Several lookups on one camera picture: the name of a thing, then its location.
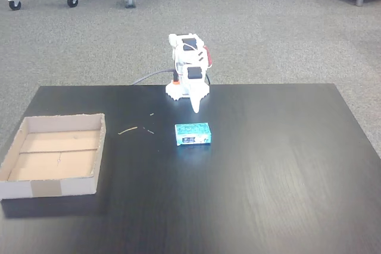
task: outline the small blue box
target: small blue box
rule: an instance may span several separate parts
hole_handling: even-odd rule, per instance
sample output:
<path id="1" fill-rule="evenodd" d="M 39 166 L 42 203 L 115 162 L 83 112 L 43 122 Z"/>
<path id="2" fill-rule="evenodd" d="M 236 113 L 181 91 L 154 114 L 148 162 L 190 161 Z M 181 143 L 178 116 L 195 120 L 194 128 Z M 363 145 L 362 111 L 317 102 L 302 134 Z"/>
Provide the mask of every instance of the small blue box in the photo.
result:
<path id="1" fill-rule="evenodd" d="M 178 146 L 212 142 L 212 133 L 208 123 L 176 124 L 174 130 Z"/>

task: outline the carpet floor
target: carpet floor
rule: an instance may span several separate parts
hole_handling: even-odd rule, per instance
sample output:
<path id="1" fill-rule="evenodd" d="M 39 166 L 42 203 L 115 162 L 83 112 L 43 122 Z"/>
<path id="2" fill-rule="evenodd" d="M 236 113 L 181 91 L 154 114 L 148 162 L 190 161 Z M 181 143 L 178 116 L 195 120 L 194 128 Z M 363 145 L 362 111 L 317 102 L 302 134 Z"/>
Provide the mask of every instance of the carpet floor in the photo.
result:
<path id="1" fill-rule="evenodd" d="M 0 5 L 0 147 L 41 85 L 130 84 L 208 45 L 212 83 L 334 83 L 381 154 L 381 0 L 21 0 Z M 158 75 L 144 84 L 164 84 Z"/>

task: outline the small stick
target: small stick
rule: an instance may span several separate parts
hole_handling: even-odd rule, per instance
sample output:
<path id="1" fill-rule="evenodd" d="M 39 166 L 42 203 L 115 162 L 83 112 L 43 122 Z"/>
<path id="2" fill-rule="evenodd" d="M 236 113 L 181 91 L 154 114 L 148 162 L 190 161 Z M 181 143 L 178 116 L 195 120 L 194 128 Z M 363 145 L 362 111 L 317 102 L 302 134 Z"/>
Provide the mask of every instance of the small stick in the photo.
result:
<path id="1" fill-rule="evenodd" d="M 132 127 L 132 128 L 126 129 L 125 131 L 122 131 L 122 132 L 120 132 L 118 134 L 122 135 L 124 132 L 130 131 L 130 130 L 134 130 L 134 129 L 137 129 L 137 127 Z"/>

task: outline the open cardboard tray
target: open cardboard tray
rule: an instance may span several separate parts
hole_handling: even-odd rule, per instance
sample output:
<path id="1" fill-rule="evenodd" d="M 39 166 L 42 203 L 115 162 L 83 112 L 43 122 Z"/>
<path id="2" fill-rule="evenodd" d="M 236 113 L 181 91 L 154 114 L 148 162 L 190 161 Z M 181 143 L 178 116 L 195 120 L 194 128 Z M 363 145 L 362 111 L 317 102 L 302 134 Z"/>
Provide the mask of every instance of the open cardboard tray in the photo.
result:
<path id="1" fill-rule="evenodd" d="M 104 114 L 26 117 L 0 168 L 0 200 L 96 192 Z"/>

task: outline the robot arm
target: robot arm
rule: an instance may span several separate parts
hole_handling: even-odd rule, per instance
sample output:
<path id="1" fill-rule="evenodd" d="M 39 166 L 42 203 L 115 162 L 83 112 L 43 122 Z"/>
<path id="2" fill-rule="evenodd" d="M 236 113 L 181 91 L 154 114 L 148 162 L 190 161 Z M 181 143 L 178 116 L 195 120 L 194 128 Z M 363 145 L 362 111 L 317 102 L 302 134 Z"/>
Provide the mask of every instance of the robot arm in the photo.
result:
<path id="1" fill-rule="evenodd" d="M 168 84 L 165 91 L 175 101 L 189 98 L 193 110 L 198 113 L 201 99 L 210 91 L 205 83 L 205 75 L 211 65 L 208 51 L 196 34 L 170 34 L 169 42 L 179 81 Z"/>

